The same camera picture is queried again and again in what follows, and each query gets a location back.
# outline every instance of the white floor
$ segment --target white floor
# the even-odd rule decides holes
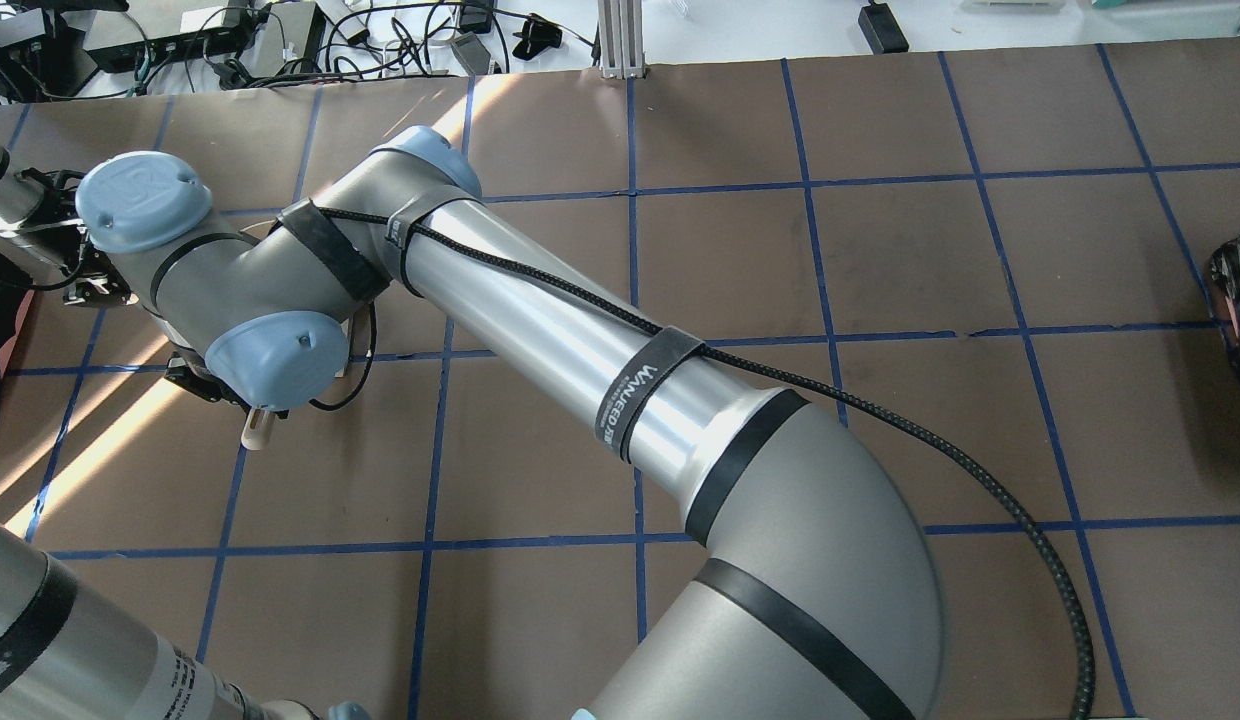
[[[867,0],[644,0],[644,47],[647,62],[720,63],[737,59],[804,58],[821,55],[868,55],[857,19]],[[994,0],[1011,2],[1016,0]],[[1045,45],[1091,45],[1240,33],[1240,0],[1128,0],[1096,10],[1091,0],[1042,0],[1048,6],[973,6],[972,0],[890,0],[913,50],[981,50]],[[379,6],[387,5],[384,0]],[[352,0],[365,9],[370,0]],[[593,37],[594,0],[500,0],[511,12],[537,12]],[[427,10],[409,9],[370,15],[373,45],[392,41],[391,15],[415,36],[423,35]],[[517,19],[503,19],[506,40],[515,45]],[[503,64],[496,33],[484,36],[492,58]],[[248,58],[254,50],[248,51]],[[376,64],[366,53],[350,55],[360,67]],[[434,72],[464,74],[445,46],[433,50]],[[589,47],[569,36],[559,50],[536,59],[512,61],[512,72],[578,69],[591,64]],[[212,90],[216,77],[200,61],[192,64],[198,90]],[[126,88],[130,76],[97,76],[82,95]],[[154,81],[153,94],[188,92],[180,67],[166,68]]]

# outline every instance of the silver robotic arm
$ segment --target silver robotic arm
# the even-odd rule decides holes
[[[187,164],[157,152],[93,170],[77,209],[169,338],[255,409],[317,395],[347,357],[341,320],[404,283],[680,502],[712,559],[578,719],[925,718],[944,658],[940,594],[921,530],[880,465],[816,405],[739,382],[687,333],[652,336],[458,252],[543,270],[639,312],[477,197],[464,159],[432,129],[410,128],[283,211],[258,243],[216,213]],[[0,574],[22,579],[2,594],[0,637],[45,602],[38,594],[58,573],[0,529]],[[62,632],[4,679],[1,720],[30,716],[30,703],[48,696],[73,710],[41,718],[145,718],[134,708],[150,675],[172,657],[191,664],[94,594],[77,597],[61,610]],[[118,662],[79,667],[89,689],[66,683],[102,626],[117,630]],[[213,684],[231,689],[185,720],[305,716]]]

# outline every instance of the power adapter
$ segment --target power adapter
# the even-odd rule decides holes
[[[861,9],[859,24],[873,55],[908,53],[909,41],[885,2],[868,0],[868,5]]]

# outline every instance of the grid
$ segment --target grid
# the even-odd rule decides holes
[[[946,90],[949,90],[950,100],[954,107],[954,115],[957,118],[960,133],[962,133],[963,146],[968,156],[968,164],[971,164],[971,172],[968,173],[935,173],[935,176],[904,176],[904,177],[867,177],[867,178],[812,178],[808,172],[807,164],[807,150],[806,143],[804,143],[804,128],[802,120],[799,116],[799,100],[794,94],[794,79],[790,77],[790,67],[787,59],[781,59],[780,77],[777,82],[782,81],[785,97],[789,103],[789,114],[792,118],[794,124],[794,143],[799,152],[800,164],[800,181],[799,182],[776,182],[776,183],[719,183],[719,186],[694,186],[694,187],[639,187],[639,156],[637,156],[637,123],[635,123],[635,105],[634,105],[634,81],[629,79],[626,83],[626,143],[627,143],[627,187],[616,188],[608,192],[560,192],[560,193],[544,193],[544,195],[506,195],[489,197],[487,202],[490,204],[500,204],[500,202],[525,202],[525,201],[548,201],[548,200],[594,200],[594,197],[608,197],[608,196],[625,196],[627,200],[627,212],[629,212],[629,259],[630,259],[630,279],[629,279],[629,295],[630,301],[634,305],[640,305],[640,278],[639,278],[639,197],[642,196],[656,196],[656,195],[678,195],[678,193],[722,193],[722,192],[745,192],[745,191],[758,191],[758,190],[802,190],[804,191],[804,203],[806,204],[807,216],[807,228],[808,228],[808,242],[811,242],[811,254],[812,264],[815,266],[815,276],[817,283],[820,309],[822,316],[822,323],[825,323],[825,332],[821,335],[807,335],[807,336],[785,336],[785,337],[735,337],[735,338],[715,338],[711,341],[711,345],[719,347],[744,347],[744,346],[769,346],[769,345],[825,345],[827,347],[827,356],[830,357],[830,368],[832,377],[835,378],[835,384],[841,384],[841,372],[839,372],[839,347],[844,343],[857,343],[857,342],[875,342],[875,341],[928,341],[936,338],[957,338],[959,332],[955,331],[909,331],[909,332],[890,332],[890,333],[839,333],[835,325],[835,307],[831,307],[830,301],[830,289],[826,288],[826,274],[825,266],[822,266],[822,259],[825,254],[821,252],[821,238],[816,223],[816,208],[812,196],[813,188],[820,187],[836,187],[836,186],[870,186],[872,183],[944,183],[944,182],[975,182],[982,208],[985,208],[985,214],[987,224],[990,224],[990,233],[992,235],[992,242],[994,243],[996,254],[998,254],[1001,268],[1003,268],[1004,278],[1007,278],[1007,288],[1012,300],[1012,306],[1016,315],[1014,327],[1004,328],[987,328],[986,331],[972,333],[977,337],[1018,337],[1023,343],[1023,351],[1030,367],[1033,387],[1035,388],[1037,398],[1039,398],[1039,404],[1042,408],[1042,420],[1048,429],[1048,436],[1050,439],[1052,452],[1054,455],[1055,465],[1058,466],[1060,482],[1063,492],[1068,504],[1068,520],[1049,520],[1044,523],[1044,529],[1068,532],[1078,539],[1078,545],[1080,547],[1083,555],[1083,565],[1086,570],[1087,587],[1090,587],[1091,595],[1095,600],[1096,615],[1099,618],[1099,634],[1100,639],[1104,639],[1105,647],[1109,648],[1109,659],[1112,664],[1114,678],[1118,684],[1120,701],[1122,701],[1123,710],[1127,715],[1136,714],[1136,703],[1128,690],[1128,684],[1126,678],[1123,678],[1122,656],[1120,654],[1120,648],[1117,641],[1114,637],[1112,626],[1109,622],[1109,612],[1105,610],[1104,602],[1104,582],[1096,571],[1095,561],[1092,561],[1092,555],[1090,550],[1090,543],[1087,543],[1087,533],[1090,530],[1101,529],[1136,529],[1136,528],[1174,528],[1174,527],[1229,527],[1240,525],[1240,516],[1158,516],[1158,518],[1137,518],[1137,519],[1104,519],[1104,518],[1086,518],[1083,516],[1083,509],[1080,503],[1078,503],[1076,493],[1074,493],[1071,476],[1069,475],[1068,456],[1061,445],[1059,431],[1056,428],[1055,416],[1053,413],[1052,400],[1049,398],[1047,383],[1044,377],[1042,377],[1042,368],[1039,361],[1037,359],[1035,352],[1035,338],[1042,336],[1052,335],[1073,335],[1073,333],[1141,333],[1141,332],[1179,332],[1179,331],[1202,331],[1202,328],[1215,328],[1218,323],[1215,320],[1209,320],[1209,322],[1180,322],[1180,323],[1128,323],[1120,325],[1120,327],[1114,327],[1112,325],[1100,325],[1100,323],[1085,323],[1085,325],[1048,325],[1048,327],[1035,327],[1025,320],[1023,307],[1021,305],[1019,295],[1016,286],[1016,273],[1012,266],[1012,261],[1008,258],[1007,249],[1003,247],[1003,240],[1001,239],[998,218],[994,217],[994,207],[990,201],[990,191],[986,188],[987,178],[1055,178],[1055,177],[1076,177],[1076,176],[1117,176],[1117,173],[1131,173],[1131,176],[1147,176],[1152,187],[1154,187],[1156,196],[1158,196],[1159,206],[1166,214],[1166,221],[1176,237],[1179,250],[1182,252],[1185,261],[1184,271],[1190,274],[1193,283],[1197,284],[1202,295],[1204,295],[1204,301],[1207,301],[1207,285],[1205,279],[1202,278],[1199,268],[1197,268],[1195,261],[1193,261],[1193,255],[1190,247],[1188,245],[1184,233],[1177,222],[1176,213],[1172,209],[1172,204],[1168,201],[1167,192],[1164,192],[1163,185],[1161,183],[1161,177],[1166,173],[1192,173],[1202,172],[1202,170],[1220,170],[1220,169],[1240,169],[1240,164],[1174,164],[1174,165],[1156,165],[1149,156],[1142,141],[1140,128],[1137,128],[1135,116],[1128,108],[1126,95],[1123,95],[1123,88],[1118,83],[1118,77],[1114,73],[1114,67],[1110,64],[1109,52],[1104,46],[1096,46],[1096,53],[1100,56],[1101,63],[1104,63],[1106,77],[1114,88],[1115,99],[1117,99],[1120,109],[1122,109],[1123,119],[1128,124],[1128,130],[1136,146],[1140,151],[1142,165],[1138,167],[1114,167],[1114,169],[1060,169],[1060,170],[1023,170],[1023,172],[998,172],[998,173],[986,173],[981,170],[980,157],[975,145],[972,143],[971,133],[967,128],[967,118],[963,114],[962,100],[960,100],[957,87],[954,84],[952,73],[949,68],[949,58],[945,53],[935,55],[940,69],[944,73]],[[470,126],[472,125],[472,107],[474,107],[474,87],[475,82],[470,79],[466,102],[465,102],[465,126],[463,135],[461,149],[467,152],[469,150],[469,136]],[[322,104],[322,90],[315,92],[312,100],[312,114],[310,114],[308,136],[305,141],[304,155],[301,159],[301,167],[299,177],[295,182],[294,200],[300,200],[301,187],[305,181],[305,172],[308,169],[308,160],[310,151],[312,151],[312,139],[315,129],[317,129],[317,112]],[[154,149],[159,150],[162,146],[164,136],[166,136],[166,129],[169,119],[171,119],[172,108],[175,105],[175,99],[167,102],[166,113],[162,115],[162,124],[160,124],[157,141],[154,144]],[[11,140],[9,140],[7,146],[15,145],[20,133],[22,131],[25,119],[27,118],[29,108],[26,107],[20,116],[16,125],[15,133],[12,133]],[[263,208],[263,209],[236,209],[228,211],[229,217],[233,214],[270,214],[277,213],[278,208]],[[61,429],[56,439],[56,445],[53,446],[52,454],[50,455],[48,468],[45,471],[43,486],[41,486],[38,492],[38,499],[36,499],[32,519],[25,533],[26,542],[33,542],[36,538],[36,532],[38,532],[38,522],[41,517],[41,511],[47,503],[47,494],[50,491],[50,481],[55,477],[57,470],[57,462],[60,451],[62,447],[63,439],[68,432],[69,420],[73,415],[74,405],[79,400],[82,383],[86,378],[98,374],[117,374],[117,373],[155,373],[162,369],[162,366],[95,366],[91,363],[91,357],[95,348],[95,342],[100,336],[100,328],[104,322],[104,311],[98,311],[95,314],[95,320],[93,328],[91,330],[91,337],[88,343],[86,343],[86,351],[82,354],[81,363],[78,366],[55,366],[55,368],[22,368],[12,371],[12,373],[19,375],[71,375],[74,378],[73,389],[68,398],[67,405],[64,406],[63,419],[61,423]],[[131,559],[169,559],[170,556],[206,556],[207,559],[215,559],[215,573],[212,577],[212,585],[210,585],[210,596],[207,597],[207,610],[205,610],[203,626],[201,626],[198,651],[196,651],[196,657],[200,661],[205,659],[207,656],[210,631],[215,623],[216,610],[217,610],[217,597],[221,587],[221,579],[223,577],[224,561],[231,556],[285,556],[285,555],[336,555],[336,553],[393,553],[393,551],[409,551],[419,553],[422,556],[422,570],[420,570],[420,582],[419,594],[415,597],[415,633],[413,642],[413,664],[410,664],[410,679],[409,679],[409,710],[408,718],[415,720],[420,715],[419,710],[419,698],[422,689],[422,672],[424,665],[424,643],[425,643],[425,620],[429,611],[429,579],[432,579],[432,560],[434,553],[438,551],[465,551],[465,550],[482,550],[484,548],[528,548],[528,547],[600,547],[600,544],[620,544],[620,547],[632,547],[635,556],[635,587],[637,589],[637,617],[635,618],[635,632],[637,632],[639,638],[642,638],[647,632],[647,607],[646,607],[646,556],[647,556],[647,544],[649,543],[683,543],[689,542],[689,538],[683,537],[680,533],[649,533],[646,530],[646,518],[644,518],[644,512],[646,511],[646,499],[644,499],[644,483],[642,475],[634,471],[634,528],[632,533],[622,534],[582,534],[582,537],[516,537],[516,538],[474,538],[474,539],[461,539],[460,542],[444,542],[443,539],[434,538],[434,527],[436,527],[436,506],[438,506],[438,490],[440,488],[441,480],[441,451],[443,445],[445,445],[445,420],[446,420],[446,395],[448,395],[448,383],[450,383],[451,374],[451,361],[461,359],[461,357],[486,357],[491,356],[489,351],[460,351],[453,348],[455,327],[451,320],[446,320],[445,333],[443,335],[441,351],[438,352],[415,352],[414,354],[378,354],[377,361],[440,361],[441,372],[438,377],[438,395],[436,395],[436,424],[434,424],[433,430],[433,449],[432,449],[432,471],[429,471],[429,493],[428,493],[428,509],[425,514],[425,527],[423,542],[373,542],[373,543],[342,543],[342,544],[295,544],[295,547],[236,547],[229,542],[231,532],[233,527],[233,518],[236,518],[236,506],[237,497],[239,497],[242,475],[244,473],[246,465],[249,461],[249,454],[246,450],[239,449],[236,456],[236,467],[233,468],[232,485],[229,490],[228,502],[226,503],[224,518],[221,530],[221,537],[217,547],[140,547],[140,548],[102,548],[102,550],[79,550],[79,551],[57,551],[56,556],[61,556],[63,560],[95,560],[105,559],[105,556],[130,556]],[[847,411],[844,406],[839,405],[839,419],[843,424],[847,424]],[[1012,523],[980,523],[980,524],[946,524],[946,525],[928,525],[925,528],[929,537],[962,537],[963,534],[1004,534],[1004,533],[1017,533],[1018,529]]]

